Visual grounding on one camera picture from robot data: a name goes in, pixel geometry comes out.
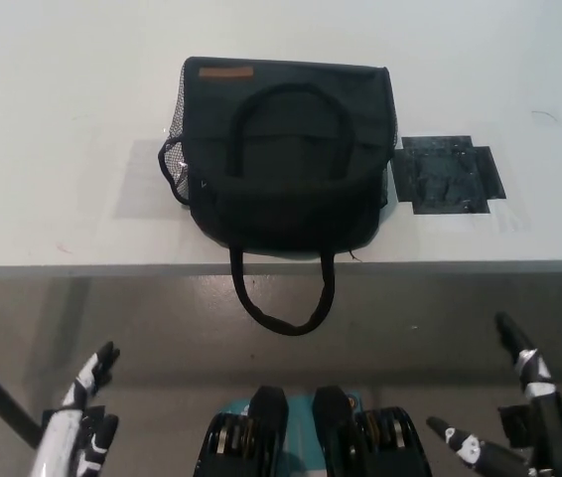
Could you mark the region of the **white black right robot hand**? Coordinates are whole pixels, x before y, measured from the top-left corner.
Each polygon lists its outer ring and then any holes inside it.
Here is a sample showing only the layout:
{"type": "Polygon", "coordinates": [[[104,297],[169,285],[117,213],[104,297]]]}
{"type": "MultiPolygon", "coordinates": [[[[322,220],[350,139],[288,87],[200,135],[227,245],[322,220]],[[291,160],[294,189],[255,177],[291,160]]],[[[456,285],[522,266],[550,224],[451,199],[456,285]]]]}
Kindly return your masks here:
{"type": "Polygon", "coordinates": [[[480,476],[562,476],[562,396],[542,352],[517,323],[504,312],[494,321],[527,399],[532,456],[525,459],[437,416],[428,417],[426,423],[464,466],[480,476]]]}

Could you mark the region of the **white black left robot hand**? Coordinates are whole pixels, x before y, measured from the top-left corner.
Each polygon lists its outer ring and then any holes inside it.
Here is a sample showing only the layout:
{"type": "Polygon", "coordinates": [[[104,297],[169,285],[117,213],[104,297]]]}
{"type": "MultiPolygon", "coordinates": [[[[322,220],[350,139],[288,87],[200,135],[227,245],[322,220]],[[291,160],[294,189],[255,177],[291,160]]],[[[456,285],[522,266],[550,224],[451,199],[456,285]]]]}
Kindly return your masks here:
{"type": "Polygon", "coordinates": [[[31,476],[99,476],[119,417],[90,402],[112,379],[120,349],[108,341],[93,353],[54,409],[37,448],[31,476]]]}

